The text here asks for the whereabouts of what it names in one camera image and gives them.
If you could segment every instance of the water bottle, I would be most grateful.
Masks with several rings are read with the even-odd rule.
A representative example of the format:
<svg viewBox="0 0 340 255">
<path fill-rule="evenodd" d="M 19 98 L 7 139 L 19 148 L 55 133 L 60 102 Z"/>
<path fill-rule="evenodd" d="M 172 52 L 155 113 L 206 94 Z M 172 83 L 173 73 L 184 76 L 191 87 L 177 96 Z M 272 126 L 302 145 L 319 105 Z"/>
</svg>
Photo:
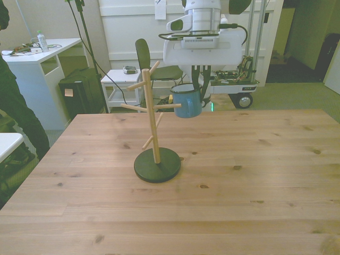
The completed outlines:
<svg viewBox="0 0 340 255">
<path fill-rule="evenodd" d="M 41 33 L 41 31 L 38 31 L 38 40 L 42 49 L 42 52 L 48 52 L 47 42 L 45 39 L 45 36 Z"/>
</svg>

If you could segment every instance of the green chair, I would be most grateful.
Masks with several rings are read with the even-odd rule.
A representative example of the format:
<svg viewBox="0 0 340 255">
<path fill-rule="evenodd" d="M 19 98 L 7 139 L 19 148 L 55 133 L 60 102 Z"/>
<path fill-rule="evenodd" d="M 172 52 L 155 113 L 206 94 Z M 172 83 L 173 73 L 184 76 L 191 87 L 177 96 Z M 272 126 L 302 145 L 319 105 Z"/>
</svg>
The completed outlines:
<svg viewBox="0 0 340 255">
<path fill-rule="evenodd" d="M 135 46 L 140 70 L 151 69 L 150 51 L 147 42 L 144 39 L 138 39 L 135 42 Z M 177 85 L 176 80 L 181 79 L 182 76 L 183 71 L 177 65 L 159 67 L 155 69 L 151 75 L 152 86 L 154 85 L 154 81 L 157 80 L 173 81 L 175 85 Z"/>
</svg>

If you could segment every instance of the chair backrest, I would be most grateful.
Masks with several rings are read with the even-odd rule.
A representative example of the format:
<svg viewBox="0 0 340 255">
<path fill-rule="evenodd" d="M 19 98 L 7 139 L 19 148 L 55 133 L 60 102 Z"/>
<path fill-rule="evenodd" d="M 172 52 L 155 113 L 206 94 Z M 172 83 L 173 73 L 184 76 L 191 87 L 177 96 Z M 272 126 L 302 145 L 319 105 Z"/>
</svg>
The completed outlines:
<svg viewBox="0 0 340 255">
<path fill-rule="evenodd" d="M 135 42 L 135 46 L 140 70 L 142 71 L 143 69 L 150 69 L 151 59 L 147 42 L 141 38 Z"/>
</svg>

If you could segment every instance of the dark clothing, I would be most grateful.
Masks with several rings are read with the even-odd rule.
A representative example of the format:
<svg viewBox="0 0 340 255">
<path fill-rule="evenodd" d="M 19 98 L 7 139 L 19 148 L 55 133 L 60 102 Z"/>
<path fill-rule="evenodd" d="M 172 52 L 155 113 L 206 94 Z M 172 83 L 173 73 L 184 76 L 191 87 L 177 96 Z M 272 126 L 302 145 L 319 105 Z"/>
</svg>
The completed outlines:
<svg viewBox="0 0 340 255">
<path fill-rule="evenodd" d="M 8 10 L 0 0 L 0 26 L 5 29 L 9 23 Z M 0 109 L 13 118 L 22 128 L 31 143 L 37 149 L 38 159 L 42 159 L 49 150 L 45 130 L 34 112 L 27 107 L 21 95 L 15 75 L 0 56 Z"/>
<path fill-rule="evenodd" d="M 0 0 L 0 26 L 2 30 L 7 28 L 7 26 L 9 25 L 9 20 L 9 11 L 5 7 L 3 1 Z"/>
</svg>

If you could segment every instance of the metal pole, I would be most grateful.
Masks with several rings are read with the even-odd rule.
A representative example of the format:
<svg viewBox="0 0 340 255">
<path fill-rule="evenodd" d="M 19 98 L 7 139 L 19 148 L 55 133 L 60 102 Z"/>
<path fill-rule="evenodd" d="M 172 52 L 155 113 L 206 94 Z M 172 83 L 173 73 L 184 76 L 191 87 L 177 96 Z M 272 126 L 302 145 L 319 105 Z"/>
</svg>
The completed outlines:
<svg viewBox="0 0 340 255">
<path fill-rule="evenodd" d="M 248 21 L 248 39 L 245 43 L 245 56 L 250 56 L 250 40 L 251 40 L 251 30 L 253 28 L 255 1 L 256 0 L 253 0 L 250 5 L 250 15 L 249 15 L 249 21 Z"/>
<path fill-rule="evenodd" d="M 267 0 L 262 0 L 261 3 L 261 11 L 260 11 L 260 19 L 259 19 L 259 25 L 257 28 L 257 36 L 256 36 L 256 44 L 254 49 L 254 57 L 253 57 L 253 70 L 257 70 L 257 62 L 259 58 L 260 53 L 260 45 L 261 45 L 261 38 L 262 38 L 262 30 L 264 28 L 264 22 L 265 22 L 265 12 L 266 12 L 266 5 Z M 252 73 L 251 75 L 251 82 L 255 81 L 255 73 Z"/>
<path fill-rule="evenodd" d="M 105 99 L 103 87 L 101 86 L 101 81 L 100 81 L 101 75 L 100 75 L 99 72 L 98 72 L 97 63 L 96 63 L 96 60 L 95 60 L 94 52 L 93 52 L 93 50 L 92 50 L 92 46 L 91 46 L 91 42 L 90 42 L 89 33 L 88 33 L 88 31 L 87 31 L 87 27 L 86 27 L 84 15 L 83 15 L 83 12 L 82 12 L 82 11 L 83 11 L 82 6 L 84 6 L 84 1 L 83 1 L 83 0 L 75 0 L 75 3 L 76 3 L 76 5 L 77 5 L 77 9 L 78 9 L 78 11 L 79 11 L 79 13 L 80 13 L 81 21 L 82 21 L 82 23 L 83 23 L 83 27 L 84 27 L 84 31 L 85 31 L 87 43 L 88 43 L 88 45 L 89 45 L 90 55 L 91 55 L 91 58 L 92 58 L 92 61 L 93 61 L 93 65 L 94 65 L 94 67 L 95 67 L 95 71 L 96 71 L 96 76 L 97 76 L 98 85 L 99 85 L 100 92 L 101 92 L 101 97 L 103 98 L 105 111 L 106 111 L 106 113 L 109 113 L 109 110 L 108 110 L 107 105 L 106 105 L 106 103 L 105 103 L 105 102 L 106 102 L 106 99 Z"/>
<path fill-rule="evenodd" d="M 26 28 L 27 28 L 27 30 L 28 30 L 28 33 L 30 34 L 30 37 L 31 37 L 31 40 L 32 40 L 32 39 L 33 39 L 33 36 L 32 36 L 32 33 L 31 33 L 30 28 L 29 28 L 28 25 L 27 25 L 27 21 L 26 21 L 26 19 L 25 19 L 25 16 L 23 15 L 23 13 L 22 13 L 22 11 L 21 11 L 20 4 L 19 4 L 18 0 L 15 0 L 15 1 L 16 1 L 16 4 L 17 4 L 18 8 L 19 8 L 20 14 L 21 14 L 21 16 L 22 16 L 22 18 L 23 18 L 23 22 L 25 23 L 25 26 L 26 26 Z"/>
</svg>

